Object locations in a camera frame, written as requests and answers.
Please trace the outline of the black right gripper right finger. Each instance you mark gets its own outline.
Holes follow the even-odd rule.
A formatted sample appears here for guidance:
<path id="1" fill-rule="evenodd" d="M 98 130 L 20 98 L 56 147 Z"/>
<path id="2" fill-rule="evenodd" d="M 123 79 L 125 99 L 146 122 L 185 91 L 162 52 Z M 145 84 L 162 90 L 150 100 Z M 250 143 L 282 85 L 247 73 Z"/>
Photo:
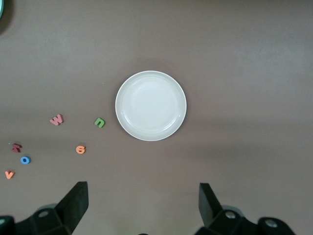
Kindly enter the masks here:
<path id="1" fill-rule="evenodd" d="M 293 235 L 295 232 L 282 220 L 261 217 L 252 223 L 235 209 L 221 206 L 210 184 L 199 185 L 199 211 L 204 226 L 197 235 Z"/>

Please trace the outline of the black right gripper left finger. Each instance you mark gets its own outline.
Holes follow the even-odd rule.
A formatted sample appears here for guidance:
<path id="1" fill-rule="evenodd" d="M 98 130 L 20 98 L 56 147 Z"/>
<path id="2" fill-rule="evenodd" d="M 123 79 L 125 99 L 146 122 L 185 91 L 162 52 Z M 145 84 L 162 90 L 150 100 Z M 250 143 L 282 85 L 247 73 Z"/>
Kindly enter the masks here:
<path id="1" fill-rule="evenodd" d="M 53 208 L 36 211 L 27 219 L 0 217 L 2 235 L 71 235 L 89 207 L 87 182 L 78 182 Z"/>

